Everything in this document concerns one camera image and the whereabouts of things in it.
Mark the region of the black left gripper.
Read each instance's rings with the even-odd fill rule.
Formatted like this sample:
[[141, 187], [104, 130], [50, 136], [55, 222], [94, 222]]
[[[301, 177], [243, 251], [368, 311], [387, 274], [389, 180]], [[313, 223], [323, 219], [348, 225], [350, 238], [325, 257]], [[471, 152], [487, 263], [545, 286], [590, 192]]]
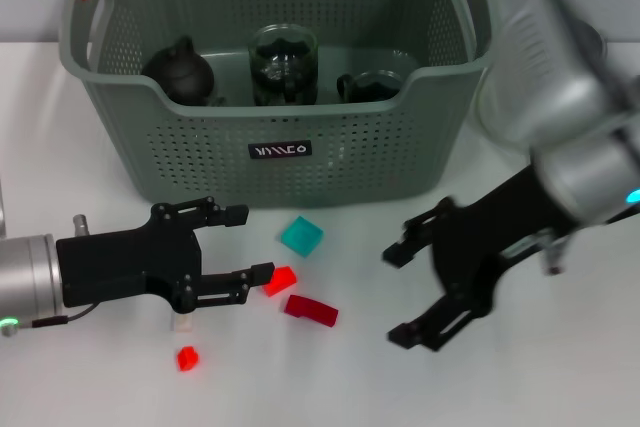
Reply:
[[242, 305], [250, 290], [268, 284], [273, 263], [202, 274], [202, 254], [191, 228], [245, 225], [246, 205], [222, 207], [213, 198], [157, 203], [145, 225], [56, 242], [66, 307], [155, 295], [175, 312]]

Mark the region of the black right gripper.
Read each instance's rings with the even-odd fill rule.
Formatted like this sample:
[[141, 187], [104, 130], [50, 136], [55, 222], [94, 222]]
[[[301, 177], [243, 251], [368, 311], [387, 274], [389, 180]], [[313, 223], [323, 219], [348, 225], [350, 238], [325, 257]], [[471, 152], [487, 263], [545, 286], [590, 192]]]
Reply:
[[550, 229], [570, 232], [570, 216], [545, 191], [532, 166], [521, 170], [480, 200], [455, 207], [445, 197], [434, 208], [403, 224], [400, 240], [382, 260], [404, 267], [432, 244], [432, 263], [447, 295], [426, 312], [387, 333], [404, 349], [439, 351], [476, 319], [493, 310], [500, 277], [509, 269], [501, 253], [523, 238]]

